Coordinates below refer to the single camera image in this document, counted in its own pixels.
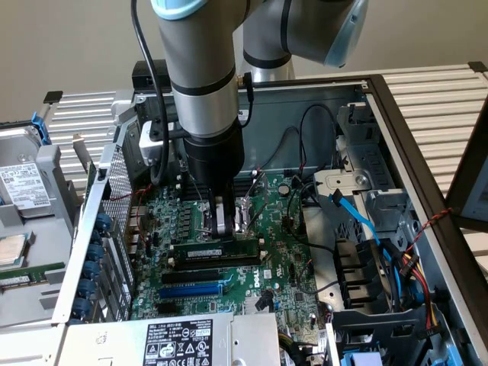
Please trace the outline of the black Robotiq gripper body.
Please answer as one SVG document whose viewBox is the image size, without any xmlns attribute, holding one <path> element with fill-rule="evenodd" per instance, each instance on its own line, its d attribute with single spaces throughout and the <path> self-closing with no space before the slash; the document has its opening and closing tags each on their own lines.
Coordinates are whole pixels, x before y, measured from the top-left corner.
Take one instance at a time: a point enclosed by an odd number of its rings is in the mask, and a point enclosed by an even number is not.
<svg viewBox="0 0 488 366">
<path fill-rule="evenodd" d="M 212 191 L 228 189 L 245 159 L 241 127 L 233 124 L 217 136 L 189 136 L 183 142 L 192 176 Z"/>
</svg>

